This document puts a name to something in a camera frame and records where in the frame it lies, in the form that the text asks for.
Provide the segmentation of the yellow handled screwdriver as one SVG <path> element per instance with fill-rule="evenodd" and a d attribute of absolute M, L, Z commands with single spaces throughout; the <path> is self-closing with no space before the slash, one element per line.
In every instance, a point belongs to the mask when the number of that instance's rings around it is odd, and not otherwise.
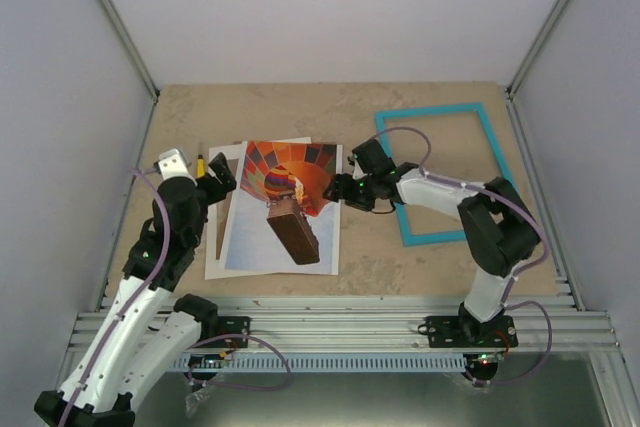
<path fill-rule="evenodd" d="M 204 158 L 205 149 L 204 144 L 200 143 L 198 146 L 198 155 L 196 162 L 196 178 L 202 178 L 207 172 L 207 165 Z"/>

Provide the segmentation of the hot air balloon photo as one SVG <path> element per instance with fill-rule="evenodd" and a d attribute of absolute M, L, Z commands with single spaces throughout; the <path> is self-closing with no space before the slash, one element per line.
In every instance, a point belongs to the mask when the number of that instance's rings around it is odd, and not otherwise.
<path fill-rule="evenodd" d="M 220 253 L 234 276 L 339 270 L 340 206 L 323 193 L 342 171 L 334 143 L 246 143 Z"/>

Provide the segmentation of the white mat board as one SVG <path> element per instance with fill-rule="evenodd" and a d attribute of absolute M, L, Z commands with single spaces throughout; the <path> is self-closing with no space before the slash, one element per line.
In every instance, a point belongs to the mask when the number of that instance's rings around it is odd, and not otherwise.
<path fill-rule="evenodd" d="M 208 160 L 211 161 L 218 154 L 223 154 L 231 164 L 236 181 L 240 183 L 247 145 L 247 141 L 241 141 L 232 145 L 210 147 Z M 231 270 L 225 268 L 236 207 L 235 195 L 239 192 L 240 187 L 237 187 L 223 201 L 209 208 L 205 245 L 204 278 L 206 280 L 266 275 L 266 272 L 257 270 Z"/>

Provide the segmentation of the teal wooden picture frame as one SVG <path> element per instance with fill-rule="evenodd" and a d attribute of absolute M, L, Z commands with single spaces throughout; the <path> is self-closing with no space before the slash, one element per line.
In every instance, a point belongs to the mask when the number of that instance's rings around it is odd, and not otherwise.
<path fill-rule="evenodd" d="M 408 119 L 424 116 L 447 116 L 461 113 L 475 113 L 483 127 L 486 139 L 491 147 L 493 157 L 504 178 L 515 184 L 511 169 L 500 146 L 496 133 L 484 105 L 480 102 L 449 104 L 443 106 L 415 107 L 406 109 L 393 109 L 377 112 L 374 115 L 375 126 L 378 132 L 386 128 L 386 121 L 393 119 Z M 465 239 L 463 230 L 451 230 L 444 232 L 413 234 L 409 225 L 408 214 L 404 206 L 396 206 L 396 216 L 400 234 L 405 247 L 420 245 L 433 245 L 438 243 L 461 242 Z"/>

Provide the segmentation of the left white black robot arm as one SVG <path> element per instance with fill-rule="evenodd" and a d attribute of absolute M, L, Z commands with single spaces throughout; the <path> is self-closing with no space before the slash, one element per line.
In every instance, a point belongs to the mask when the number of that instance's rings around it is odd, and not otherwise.
<path fill-rule="evenodd" d="M 170 364 L 192 345 L 218 337 L 218 307 L 186 294 L 149 341 L 148 328 L 189 268 L 210 206 L 236 187 L 224 154 L 199 178 L 178 149 L 160 155 L 153 216 L 129 252 L 111 308 L 77 367 L 34 410 L 48 426 L 131 426 L 136 412 Z"/>

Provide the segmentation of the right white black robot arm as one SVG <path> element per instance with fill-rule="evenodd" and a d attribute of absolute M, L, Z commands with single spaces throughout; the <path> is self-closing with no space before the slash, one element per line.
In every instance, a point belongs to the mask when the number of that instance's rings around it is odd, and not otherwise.
<path fill-rule="evenodd" d="M 421 164 L 397 165 L 371 138 L 352 151 L 354 170 L 332 177 L 323 197 L 365 212 L 378 200 L 425 207 L 461 221 L 477 271 L 458 310 L 460 337 L 481 346 L 495 334 L 520 274 L 546 261 L 549 247 L 514 185 L 503 177 L 466 182 L 428 172 Z"/>

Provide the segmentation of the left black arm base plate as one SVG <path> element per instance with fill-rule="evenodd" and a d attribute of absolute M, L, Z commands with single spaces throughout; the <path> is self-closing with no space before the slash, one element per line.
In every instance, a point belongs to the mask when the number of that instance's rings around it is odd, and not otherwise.
<path fill-rule="evenodd" d="M 251 333 L 251 318 L 248 316 L 219 316 L 218 323 L 215 330 L 215 336 L 223 336 L 229 334 L 236 334 L 237 338 L 229 338 L 215 341 L 213 346 L 215 348 L 222 348 L 225 350 L 236 350 L 246 348 L 249 341 L 244 338 L 240 338 L 239 335 L 249 335 Z"/>

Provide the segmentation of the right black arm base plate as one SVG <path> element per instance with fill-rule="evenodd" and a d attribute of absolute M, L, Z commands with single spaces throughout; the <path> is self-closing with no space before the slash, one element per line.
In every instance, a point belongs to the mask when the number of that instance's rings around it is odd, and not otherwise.
<path fill-rule="evenodd" d="M 511 316 L 499 315 L 486 323 L 459 316 L 428 316 L 418 326 L 431 348 L 512 348 L 519 345 Z"/>

